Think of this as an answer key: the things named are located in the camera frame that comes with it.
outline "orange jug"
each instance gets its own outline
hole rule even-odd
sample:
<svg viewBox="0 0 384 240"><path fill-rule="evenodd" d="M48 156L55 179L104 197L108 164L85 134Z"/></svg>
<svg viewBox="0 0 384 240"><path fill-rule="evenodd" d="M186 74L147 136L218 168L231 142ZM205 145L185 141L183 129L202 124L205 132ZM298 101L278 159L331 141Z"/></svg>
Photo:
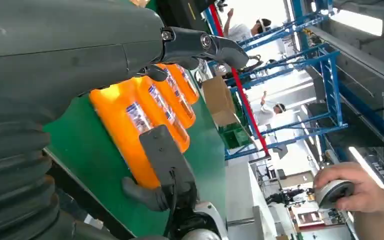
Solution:
<svg viewBox="0 0 384 240"><path fill-rule="evenodd" d="M155 189L160 181L139 141L139 135L152 129L153 124L139 104L135 88L130 79L93 90L89 98L137 183Z"/></svg>
<svg viewBox="0 0 384 240"><path fill-rule="evenodd" d="M184 153L189 148L190 138L173 109L149 77L135 77L133 80L136 83L138 102L152 124L166 125L178 148Z"/></svg>
<svg viewBox="0 0 384 240"><path fill-rule="evenodd" d="M174 80L176 80L176 83L184 94L186 101L190 105L196 103L200 98L200 94L193 83L193 79L189 76L186 70L177 64L167 65L167 68Z"/></svg>
<svg viewBox="0 0 384 240"><path fill-rule="evenodd" d="M186 101L185 96L181 92L178 84L173 79L172 74L164 64L157 64L167 72L168 77L165 81L154 81L156 88L162 94L167 103L173 108L181 124L186 128L190 128L197 117L191 105Z"/></svg>

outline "red pole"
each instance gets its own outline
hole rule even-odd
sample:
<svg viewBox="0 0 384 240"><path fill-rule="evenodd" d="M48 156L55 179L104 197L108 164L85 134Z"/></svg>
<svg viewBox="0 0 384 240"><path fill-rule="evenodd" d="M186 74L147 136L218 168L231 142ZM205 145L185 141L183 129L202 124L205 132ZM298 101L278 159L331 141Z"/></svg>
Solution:
<svg viewBox="0 0 384 240"><path fill-rule="evenodd" d="M216 6L214 4L211 4L209 6L209 10L211 11L212 18L214 19L215 28L217 30L217 33L219 36L223 37L223 30L222 25L220 24L219 18L217 17L217 10ZM249 115L249 119L251 120L252 128L257 132L258 139L262 145L262 148L264 149L265 154L269 155L269 150L267 149L266 140L263 136L261 136L260 131L258 130L258 126L256 123L256 120L254 119L253 111L251 111L250 104L248 103L248 99L245 96L244 88L242 87L241 80L239 79L238 73L236 72L236 69L233 67L231 68L234 81L236 82L237 91L239 92L239 96L242 99L242 103L245 106L246 112Z"/></svg>

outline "finger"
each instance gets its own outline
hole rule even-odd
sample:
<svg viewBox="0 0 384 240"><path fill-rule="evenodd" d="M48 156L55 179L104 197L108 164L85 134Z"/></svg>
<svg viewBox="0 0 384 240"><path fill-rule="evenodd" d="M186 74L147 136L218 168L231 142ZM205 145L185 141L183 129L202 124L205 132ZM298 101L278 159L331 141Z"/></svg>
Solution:
<svg viewBox="0 0 384 240"><path fill-rule="evenodd" d="M368 194L360 193L356 195L341 197L336 202L336 208L343 211L367 212L370 210L371 199Z"/></svg>
<svg viewBox="0 0 384 240"><path fill-rule="evenodd" d="M355 162L346 162L341 164L331 165L320 170L314 177L314 187L322 188L327 183L333 180L342 179L349 180L355 184L365 180L366 172Z"/></svg>

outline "human hand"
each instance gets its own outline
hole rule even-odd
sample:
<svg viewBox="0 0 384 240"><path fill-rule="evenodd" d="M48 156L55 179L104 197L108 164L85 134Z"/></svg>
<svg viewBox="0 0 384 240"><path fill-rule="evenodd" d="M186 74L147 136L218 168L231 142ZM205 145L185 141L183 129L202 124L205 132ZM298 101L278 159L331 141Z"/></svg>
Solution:
<svg viewBox="0 0 384 240"><path fill-rule="evenodd" d="M233 16L233 8L227 13L227 17L231 18Z"/></svg>
<svg viewBox="0 0 384 240"><path fill-rule="evenodd" d="M314 187L320 189L333 180L354 183L354 193L336 202L336 208L352 212L384 214L384 190L356 162L331 165L318 172Z"/></svg>

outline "bottle label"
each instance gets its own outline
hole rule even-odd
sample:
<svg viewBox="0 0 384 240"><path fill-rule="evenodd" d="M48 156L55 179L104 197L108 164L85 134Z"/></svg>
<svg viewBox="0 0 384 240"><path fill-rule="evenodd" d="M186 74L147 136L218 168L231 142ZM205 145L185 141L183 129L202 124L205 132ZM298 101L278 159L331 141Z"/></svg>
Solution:
<svg viewBox="0 0 384 240"><path fill-rule="evenodd" d="M192 79L191 77L189 76L188 73L186 73L185 69L183 69L183 67L179 66L179 65L176 65L176 67L180 70L181 72L181 75L183 76L183 78L185 79L185 81L187 82L187 84L189 85L189 88L193 91L193 93L195 93L196 95L198 95L198 90L197 88L195 87L194 83L192 82Z"/></svg>
<svg viewBox="0 0 384 240"><path fill-rule="evenodd" d="M188 140L188 133L178 119L173 122L173 127L176 129L176 132L179 134L181 140L186 142L186 140Z"/></svg>
<svg viewBox="0 0 384 240"><path fill-rule="evenodd" d="M173 122L176 119L176 115L173 112L173 109L167 104L167 102L164 100L164 98L161 96L160 91L155 87L154 84L152 84L148 89L149 94L152 96L152 98L155 100L156 104L162 111L165 113L165 116L167 117L167 120L173 124Z"/></svg>
<svg viewBox="0 0 384 240"><path fill-rule="evenodd" d="M143 134L153 128L151 121L148 119L142 107L134 102L132 105L126 108L127 115L132 121L133 125L139 131L139 134Z"/></svg>
<svg viewBox="0 0 384 240"><path fill-rule="evenodd" d="M194 116L194 111L192 110L191 106L188 104L188 102L185 99L185 96L180 92L179 86L176 83L176 81L173 79L172 74L170 71L165 68L165 72L167 73L167 82L170 85L171 89L173 90L174 94L176 95L180 105L183 107L184 111L186 112L187 116L189 118L192 118Z"/></svg>
<svg viewBox="0 0 384 240"><path fill-rule="evenodd" d="M164 71L167 73L167 79L166 80L168 82L168 85L170 85L170 87L173 90L176 97L177 98L180 97L181 93L180 93L179 86L176 83L175 79L173 78L172 74L170 73L170 71L167 68L165 68Z"/></svg>

